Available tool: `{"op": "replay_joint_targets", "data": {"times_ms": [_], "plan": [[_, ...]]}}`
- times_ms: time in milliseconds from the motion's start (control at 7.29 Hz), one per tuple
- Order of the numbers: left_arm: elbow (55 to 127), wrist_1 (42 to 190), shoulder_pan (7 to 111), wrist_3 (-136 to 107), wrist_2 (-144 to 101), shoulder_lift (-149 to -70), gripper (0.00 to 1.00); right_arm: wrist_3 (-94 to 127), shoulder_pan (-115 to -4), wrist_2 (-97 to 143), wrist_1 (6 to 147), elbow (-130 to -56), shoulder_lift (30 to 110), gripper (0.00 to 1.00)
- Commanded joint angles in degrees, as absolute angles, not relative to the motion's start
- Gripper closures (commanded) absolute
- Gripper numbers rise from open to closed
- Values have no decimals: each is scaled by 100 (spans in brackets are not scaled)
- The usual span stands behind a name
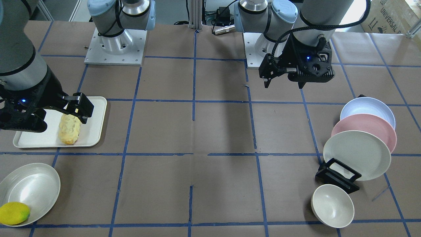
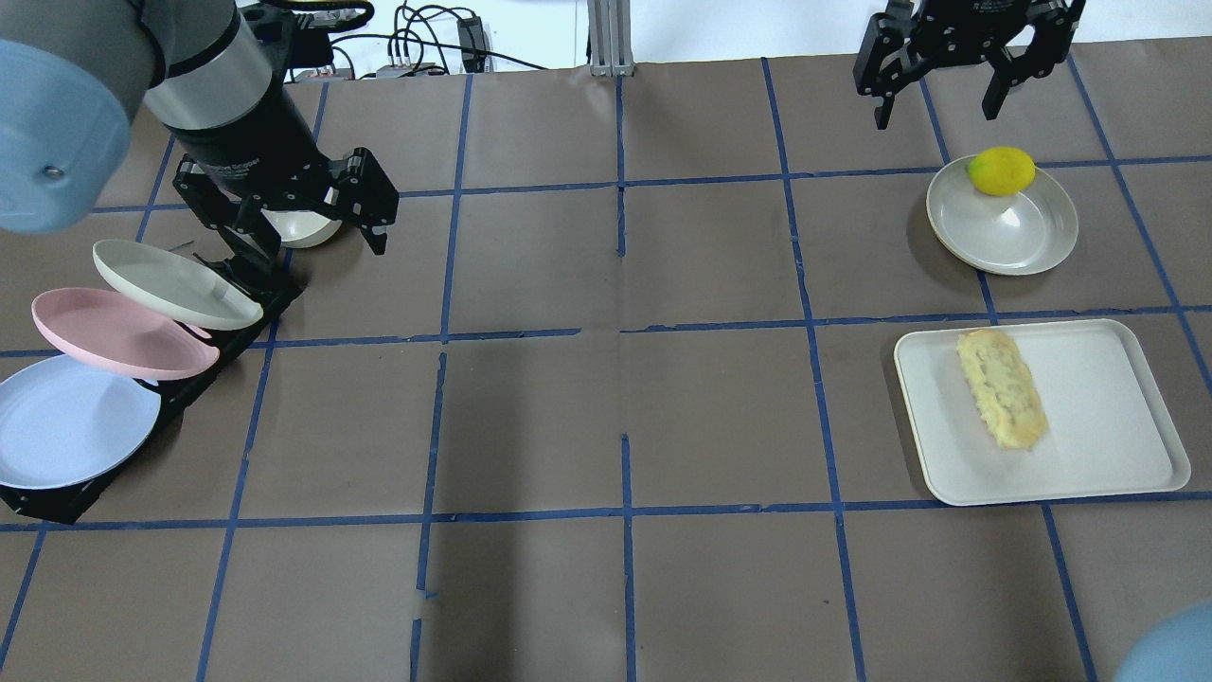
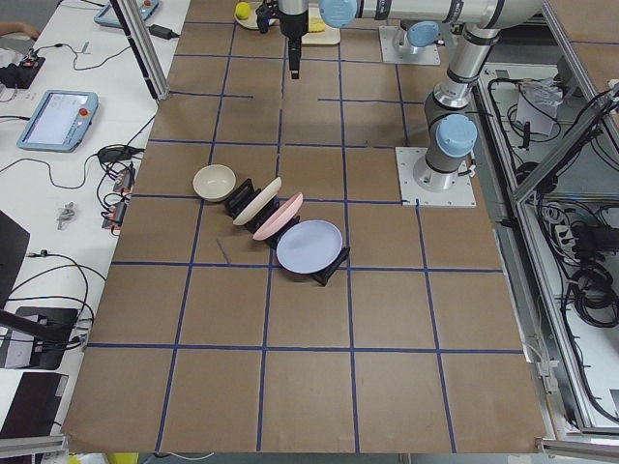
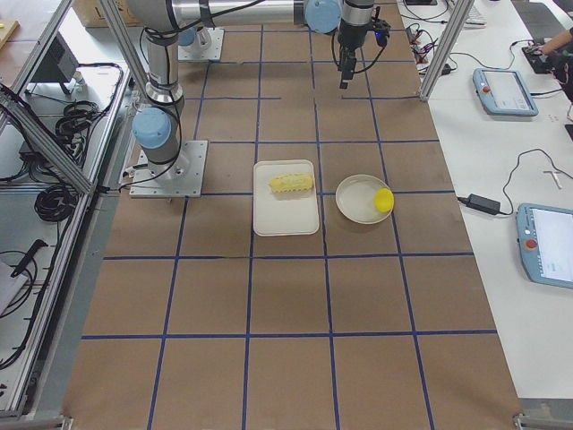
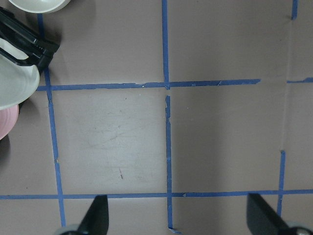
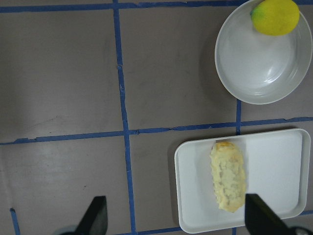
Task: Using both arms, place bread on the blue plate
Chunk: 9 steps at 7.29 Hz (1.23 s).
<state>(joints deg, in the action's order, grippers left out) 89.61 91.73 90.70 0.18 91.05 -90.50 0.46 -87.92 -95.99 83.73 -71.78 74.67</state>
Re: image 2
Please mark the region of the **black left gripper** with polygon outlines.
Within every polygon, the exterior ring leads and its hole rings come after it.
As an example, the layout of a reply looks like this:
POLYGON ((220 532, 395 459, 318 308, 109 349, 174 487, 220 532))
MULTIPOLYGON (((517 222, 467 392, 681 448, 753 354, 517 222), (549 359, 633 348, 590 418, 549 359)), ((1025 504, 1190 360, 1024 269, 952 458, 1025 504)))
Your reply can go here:
POLYGON ((276 256, 261 251, 284 246, 261 211, 304 210, 341 220, 361 233, 373 256, 385 254, 388 229, 398 220, 398 187, 365 147, 342 159, 318 150, 264 153, 225 167, 185 155, 172 184, 204 227, 223 233, 231 250, 223 276, 247 296, 302 293, 276 256))

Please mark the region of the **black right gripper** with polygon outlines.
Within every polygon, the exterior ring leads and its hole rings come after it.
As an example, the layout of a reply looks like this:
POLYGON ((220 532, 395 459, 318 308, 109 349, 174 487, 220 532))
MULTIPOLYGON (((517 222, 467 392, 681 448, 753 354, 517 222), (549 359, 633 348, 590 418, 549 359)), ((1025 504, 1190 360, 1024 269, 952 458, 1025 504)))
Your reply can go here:
POLYGON ((991 65, 982 98, 995 120, 1012 88, 1047 78, 1065 61, 1082 1, 888 1, 867 22, 853 65, 858 94, 879 96, 876 128, 888 128, 897 92, 934 69, 991 65))

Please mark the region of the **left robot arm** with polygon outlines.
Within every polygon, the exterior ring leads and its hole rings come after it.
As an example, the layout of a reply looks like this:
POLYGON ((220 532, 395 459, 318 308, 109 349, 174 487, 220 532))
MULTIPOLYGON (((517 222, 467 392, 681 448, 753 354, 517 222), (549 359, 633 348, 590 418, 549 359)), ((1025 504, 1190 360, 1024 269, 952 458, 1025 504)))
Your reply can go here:
POLYGON ((268 212, 355 227, 376 256, 398 189, 365 148, 318 150, 284 90, 330 55, 297 1, 5 1, 2 229, 78 224, 127 155, 145 107, 185 150, 175 187, 235 256, 275 273, 268 212))

